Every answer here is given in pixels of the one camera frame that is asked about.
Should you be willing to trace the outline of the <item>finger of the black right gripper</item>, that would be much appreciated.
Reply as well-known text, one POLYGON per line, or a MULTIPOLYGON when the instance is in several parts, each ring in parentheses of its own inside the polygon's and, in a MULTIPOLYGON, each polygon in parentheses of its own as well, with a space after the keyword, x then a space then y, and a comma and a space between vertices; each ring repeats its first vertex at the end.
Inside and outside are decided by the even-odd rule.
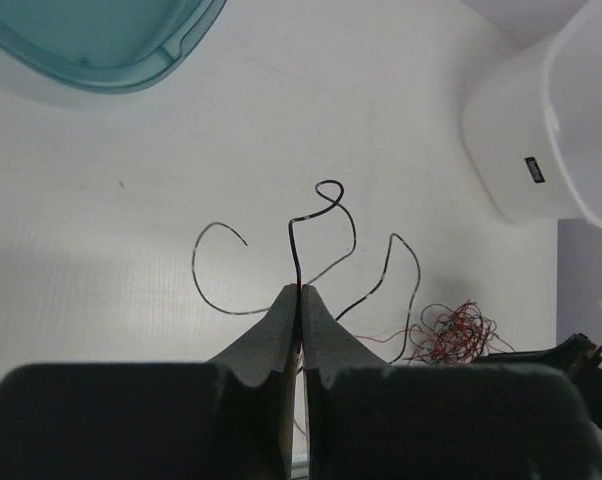
POLYGON ((602 347, 593 343, 586 335, 577 333, 567 340, 549 349, 536 351, 519 351, 507 353, 491 353, 479 356, 474 364, 540 364, 570 373, 578 370, 587 361, 599 358, 602 347))

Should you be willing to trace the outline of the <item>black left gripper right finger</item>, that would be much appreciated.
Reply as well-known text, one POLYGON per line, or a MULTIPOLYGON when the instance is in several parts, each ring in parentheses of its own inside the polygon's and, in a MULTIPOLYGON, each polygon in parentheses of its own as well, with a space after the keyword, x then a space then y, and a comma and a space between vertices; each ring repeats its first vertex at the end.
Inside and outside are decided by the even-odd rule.
POLYGON ((300 297, 314 479, 602 479, 599 359, 392 366, 300 297))

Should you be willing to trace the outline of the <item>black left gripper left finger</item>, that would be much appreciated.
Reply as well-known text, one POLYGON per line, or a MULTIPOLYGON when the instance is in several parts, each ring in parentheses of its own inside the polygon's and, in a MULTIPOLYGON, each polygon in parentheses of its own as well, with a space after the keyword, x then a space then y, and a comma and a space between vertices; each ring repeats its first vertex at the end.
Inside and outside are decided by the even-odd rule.
POLYGON ((287 479, 297 292, 206 362, 38 363, 0 381, 0 479, 287 479))

